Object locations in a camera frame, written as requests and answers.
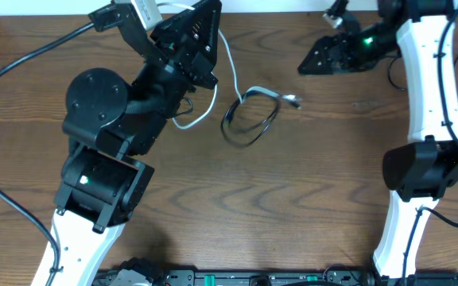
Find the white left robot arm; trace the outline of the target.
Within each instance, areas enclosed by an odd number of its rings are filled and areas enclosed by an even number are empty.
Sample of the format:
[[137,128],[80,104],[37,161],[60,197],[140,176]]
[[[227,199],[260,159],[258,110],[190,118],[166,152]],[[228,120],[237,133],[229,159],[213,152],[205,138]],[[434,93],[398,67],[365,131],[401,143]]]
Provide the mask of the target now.
[[92,68],[67,89],[62,129],[69,154],[52,217],[53,242],[35,285],[89,285],[121,235],[153,175],[139,160],[187,93],[213,89],[222,4],[197,2],[163,19],[152,1],[113,1],[89,16],[99,32],[117,28],[145,60],[128,83],[116,72]]

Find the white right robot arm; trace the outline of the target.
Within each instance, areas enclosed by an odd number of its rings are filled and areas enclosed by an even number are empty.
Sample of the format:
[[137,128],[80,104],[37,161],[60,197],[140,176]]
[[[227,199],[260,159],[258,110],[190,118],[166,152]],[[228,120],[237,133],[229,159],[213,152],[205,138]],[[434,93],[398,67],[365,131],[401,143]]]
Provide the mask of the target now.
[[321,37],[299,65],[302,75],[366,72],[390,52],[406,70],[409,132],[386,152],[382,175],[390,192],[386,222],[363,285],[458,285],[458,273],[419,273],[416,256],[426,224],[458,182],[458,96],[452,40],[458,2],[378,3],[378,23],[362,28],[337,0],[324,12],[336,34]]

